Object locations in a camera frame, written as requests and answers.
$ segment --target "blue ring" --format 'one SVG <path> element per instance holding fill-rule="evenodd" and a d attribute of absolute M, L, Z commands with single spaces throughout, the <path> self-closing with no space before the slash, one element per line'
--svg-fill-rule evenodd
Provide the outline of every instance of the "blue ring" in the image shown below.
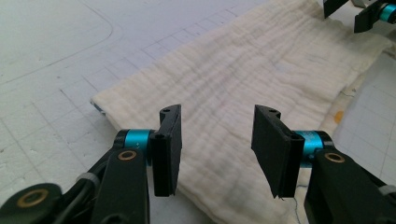
<path fill-rule="evenodd" d="M 311 168 L 312 167 L 311 161 L 315 156 L 315 152 L 318 151 L 318 149 L 323 149 L 323 143 L 321 141 L 321 138 L 318 135 L 318 133 L 315 131 L 295 131 L 295 132 L 305 139 L 304 152 L 303 152 L 303 157 L 301 158 L 300 167 Z"/>
<path fill-rule="evenodd" d="M 125 136 L 124 147 L 139 149 L 146 158 L 146 164 L 151 165 L 148 160 L 149 129 L 131 129 Z"/>
<path fill-rule="evenodd" d="M 379 14 L 379 19 L 380 19 L 381 21 L 390 22 L 390 21 L 389 21 L 389 17 L 390 17 L 390 15 L 391 15 L 394 11 L 396 11 L 396 5 L 387 4 L 387 5 L 382 9 L 381 13 Z"/>

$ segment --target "beige towel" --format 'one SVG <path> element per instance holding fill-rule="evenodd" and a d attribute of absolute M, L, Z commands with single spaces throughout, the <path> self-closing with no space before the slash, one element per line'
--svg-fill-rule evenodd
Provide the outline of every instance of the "beige towel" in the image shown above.
<path fill-rule="evenodd" d="M 295 200 L 273 199 L 250 149 L 254 105 L 276 108 L 292 130 L 317 130 L 339 92 L 390 47 L 322 17 L 315 0 L 270 1 L 92 102 L 117 129 L 158 127 L 161 108 L 182 104 L 178 188 L 218 223 L 305 223 L 306 188 Z M 302 171 L 299 184 L 308 180 Z"/>

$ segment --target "curved line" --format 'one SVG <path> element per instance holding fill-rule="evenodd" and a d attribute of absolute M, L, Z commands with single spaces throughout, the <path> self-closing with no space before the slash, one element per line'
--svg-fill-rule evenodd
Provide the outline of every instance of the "curved line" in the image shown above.
<path fill-rule="evenodd" d="M 110 34 L 109 34 L 106 38 L 104 38 L 103 40 L 101 40 L 101 41 L 99 41 L 99 42 L 97 42 L 97 43 L 94 43 L 94 44 L 92 44 L 92 45 L 90 45 L 90 46 L 88 46 L 88 47 L 86 47 L 86 48 L 84 48 L 84 49 L 78 50 L 77 52 L 74 52 L 74 53 L 72 53 L 72 54 L 70 54 L 70 55 L 68 55 L 68 56 L 62 57 L 61 59 L 59 59 L 59 60 L 57 60 L 57 61 L 55 61 L 55 62 L 46 64 L 46 65 L 44 65 L 44 66 L 42 66 L 42 67 L 40 67 L 40 68 L 37 68 L 36 70 L 33 70 L 33 71 L 31 71 L 31 72 L 28 72 L 28 73 L 26 73 L 26 74 L 24 74 L 24 75 L 22 75 L 22 76 L 20 76 L 20 77 L 15 77 L 15 78 L 12 78 L 12 79 L 10 79 L 10 80 L 8 80 L 8 81 L 6 81 L 6 82 L 0 83 L 0 86 L 5 85 L 5 84 L 8 84 L 9 82 L 18 80 L 18 79 L 20 79 L 20 78 L 29 76 L 29 75 L 31 75 L 31 74 L 33 74 L 33 73 L 35 73 L 35 72 L 38 72 L 38 71 L 40 71 L 40 70 L 42 70 L 42 69 L 44 69 L 44 68 L 50 67 L 50 66 L 52 66 L 52 65 L 54 65 L 54 64 L 56 64 L 56 63 L 59 63 L 59 62 L 64 61 L 64 60 L 66 60 L 66 59 L 69 59 L 69 58 L 71 58 L 71 57 L 73 57 L 73 56 L 75 56 L 75 55 L 81 53 L 82 51 L 85 51 L 85 50 L 87 50 L 87 49 L 93 48 L 93 47 L 95 47 L 95 46 L 97 46 L 97 45 L 99 45 L 99 44 L 105 42 L 106 40 L 108 40 L 108 39 L 113 35 L 113 33 L 114 33 L 114 26 L 113 26 L 113 24 L 112 24 L 108 19 L 106 19 L 105 16 L 101 15 L 98 11 L 96 11 L 96 10 L 93 9 L 92 7 L 88 6 L 86 3 L 82 2 L 82 0 L 78 0 L 78 1 L 79 1 L 84 7 L 86 7 L 86 8 L 89 9 L 90 11 L 92 11 L 95 15 L 97 15 L 99 18 L 101 18 L 105 23 L 107 23 L 107 24 L 110 26 Z"/>

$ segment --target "orange stain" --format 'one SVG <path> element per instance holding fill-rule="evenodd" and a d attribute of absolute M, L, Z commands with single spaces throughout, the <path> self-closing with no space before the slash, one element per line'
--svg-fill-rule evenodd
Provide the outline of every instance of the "orange stain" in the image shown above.
<path fill-rule="evenodd" d="M 341 122 L 341 119 L 343 119 L 343 116 L 344 116 L 344 111 L 338 111 L 334 116 L 335 123 L 339 124 Z"/>

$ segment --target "white cloth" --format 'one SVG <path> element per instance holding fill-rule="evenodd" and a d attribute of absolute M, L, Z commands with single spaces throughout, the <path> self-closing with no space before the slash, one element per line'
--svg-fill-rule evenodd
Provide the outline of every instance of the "white cloth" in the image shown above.
<path fill-rule="evenodd" d="M 273 199 L 250 149 L 254 105 L 279 110 L 292 130 L 317 130 L 338 93 L 391 45 L 322 18 L 315 0 L 270 1 L 92 102 L 117 129 L 158 127 L 160 109 L 182 104 L 177 187 L 218 223 L 298 223 L 297 213 L 305 223 L 306 188 L 296 201 Z M 299 184 L 308 180 L 300 172 Z"/>

